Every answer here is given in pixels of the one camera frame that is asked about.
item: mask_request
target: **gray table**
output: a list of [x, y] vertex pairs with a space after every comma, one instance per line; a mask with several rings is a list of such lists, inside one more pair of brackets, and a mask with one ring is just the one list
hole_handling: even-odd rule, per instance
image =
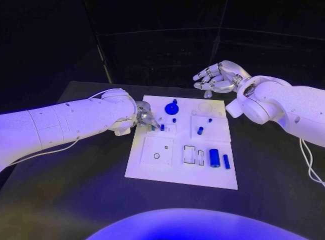
[[[118, 87], [136, 100], [203, 98], [196, 89], [71, 82], [59, 102]], [[166, 208], [223, 211], [325, 239], [325, 189], [308, 177], [298, 138], [243, 116], [229, 116], [229, 126], [239, 190], [125, 178], [134, 131], [121, 137], [107, 131], [18, 165], [0, 192], [0, 239], [84, 239], [123, 218]], [[310, 146], [325, 180], [325, 148]]]

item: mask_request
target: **wire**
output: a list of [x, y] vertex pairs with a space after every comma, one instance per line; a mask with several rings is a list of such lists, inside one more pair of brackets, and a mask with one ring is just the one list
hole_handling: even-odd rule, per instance
[[56, 152], [61, 152], [61, 151], [69, 149], [69, 148], [78, 143], [78, 141], [79, 141], [79, 140], [77, 140], [66, 148], [64, 148], [64, 149], [61, 149], [61, 150], [56, 150], [56, 151], [49, 151], [49, 152], [43, 152], [43, 153], [41, 153], [41, 154], [36, 154], [36, 155], [33, 155], [33, 156], [22, 159], [22, 160], [16, 161], [16, 162], [12, 163], [9, 166], [12, 166], [12, 165], [15, 165], [15, 164], [19, 164], [19, 163], [22, 163], [25, 160], [32, 159], [32, 158], [35, 158], [35, 157], [38, 157], [38, 156], [41, 156], [41, 155], [54, 154], [54, 153], [56, 153]]
[[[305, 146], [307, 149], [308, 149], [310, 162], [308, 162], [308, 157], [307, 157], [305, 152], [304, 152], [302, 144], [304, 144], [304, 146]], [[301, 139], [301, 138], [299, 138], [299, 145], [301, 145], [301, 152], [302, 152], [302, 155], [304, 155], [307, 164], [308, 164], [308, 175], [310, 175], [310, 178], [311, 178], [315, 182], [321, 183], [323, 186], [325, 187], [325, 181], [323, 181], [321, 177], [317, 175], [317, 173], [315, 173], [315, 171], [314, 171], [314, 169], [312, 169], [312, 164], [314, 164], [312, 152], [311, 152], [311, 150], [310, 150], [310, 148], [308, 148], [308, 145], [307, 145], [304, 139]]]
[[105, 91], [101, 91], [101, 92], [98, 92], [95, 95], [92, 95], [88, 99], [92, 99], [97, 95], [104, 94], [104, 93], [107, 93], [107, 92], [111, 91], [111, 90], [123, 90], [123, 88], [111, 88], [111, 89], [108, 89], [108, 90], [105, 90]]

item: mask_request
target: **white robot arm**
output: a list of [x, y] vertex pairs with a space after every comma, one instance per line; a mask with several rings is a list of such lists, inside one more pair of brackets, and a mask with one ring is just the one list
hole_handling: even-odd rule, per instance
[[235, 118], [245, 114], [258, 124], [275, 121], [288, 133], [325, 147], [325, 90], [292, 86], [274, 77], [252, 77], [226, 60], [207, 67], [193, 79], [202, 78], [194, 87], [206, 90], [206, 98], [212, 97], [212, 91], [238, 92], [236, 100], [226, 106]]
[[22, 157], [107, 130], [121, 136], [136, 124], [160, 127], [150, 104], [120, 89], [102, 97], [0, 115], [0, 172]]

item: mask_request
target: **screw hole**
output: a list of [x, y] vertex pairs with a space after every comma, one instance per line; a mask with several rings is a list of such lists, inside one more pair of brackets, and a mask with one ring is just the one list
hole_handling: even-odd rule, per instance
[[295, 123], [299, 123], [299, 121], [301, 121], [301, 117], [298, 116], [298, 117], [295, 118], [294, 122], [295, 122]]

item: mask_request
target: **white pegboard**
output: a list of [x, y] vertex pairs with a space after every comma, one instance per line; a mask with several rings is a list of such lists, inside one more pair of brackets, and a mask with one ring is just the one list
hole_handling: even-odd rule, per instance
[[[164, 108], [174, 99], [180, 111], [169, 115]], [[238, 190], [225, 102], [148, 95], [144, 101], [151, 105], [159, 123], [166, 124], [166, 131], [137, 126], [125, 177]], [[202, 135], [197, 134], [199, 127], [205, 127]], [[194, 147], [194, 164], [184, 162], [184, 146]], [[210, 166], [210, 149], [219, 149], [222, 167]], [[205, 165], [199, 151], [205, 152]], [[230, 169], [225, 167], [225, 154]]]

